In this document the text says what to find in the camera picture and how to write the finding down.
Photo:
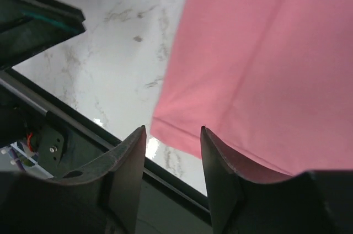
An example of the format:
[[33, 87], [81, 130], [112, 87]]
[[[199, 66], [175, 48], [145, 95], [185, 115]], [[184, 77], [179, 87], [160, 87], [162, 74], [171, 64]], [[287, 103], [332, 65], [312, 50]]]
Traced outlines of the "pink t shirt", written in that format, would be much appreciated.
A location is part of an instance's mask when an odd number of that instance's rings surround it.
[[151, 134], [294, 175], [352, 168], [352, 0], [186, 0]]

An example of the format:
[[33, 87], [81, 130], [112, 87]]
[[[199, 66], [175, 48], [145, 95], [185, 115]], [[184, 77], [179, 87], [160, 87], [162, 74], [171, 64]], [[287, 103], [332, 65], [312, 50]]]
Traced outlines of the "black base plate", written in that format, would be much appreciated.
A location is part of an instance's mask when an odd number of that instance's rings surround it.
[[[31, 146], [52, 178], [64, 177], [123, 140], [18, 72], [1, 72], [1, 147]], [[211, 231], [206, 198], [145, 157], [134, 233]]]

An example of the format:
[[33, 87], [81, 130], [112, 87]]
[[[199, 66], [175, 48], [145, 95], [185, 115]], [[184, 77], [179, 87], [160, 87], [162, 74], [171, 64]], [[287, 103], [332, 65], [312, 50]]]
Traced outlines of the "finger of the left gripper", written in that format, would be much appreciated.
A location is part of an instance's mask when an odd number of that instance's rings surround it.
[[78, 8], [57, 0], [1, 0], [1, 69], [85, 32]]

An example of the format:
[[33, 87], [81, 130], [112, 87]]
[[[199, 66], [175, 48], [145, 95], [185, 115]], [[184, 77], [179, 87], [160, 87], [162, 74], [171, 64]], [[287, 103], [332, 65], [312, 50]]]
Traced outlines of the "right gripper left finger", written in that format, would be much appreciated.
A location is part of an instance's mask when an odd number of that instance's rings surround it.
[[62, 178], [1, 173], [2, 233], [134, 233], [146, 129]]

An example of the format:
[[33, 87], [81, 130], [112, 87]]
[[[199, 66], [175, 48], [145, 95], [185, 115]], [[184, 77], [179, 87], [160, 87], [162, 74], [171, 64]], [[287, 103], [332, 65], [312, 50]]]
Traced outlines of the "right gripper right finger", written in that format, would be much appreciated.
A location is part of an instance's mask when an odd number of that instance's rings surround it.
[[351, 233], [352, 171], [289, 176], [266, 168], [201, 128], [214, 233]]

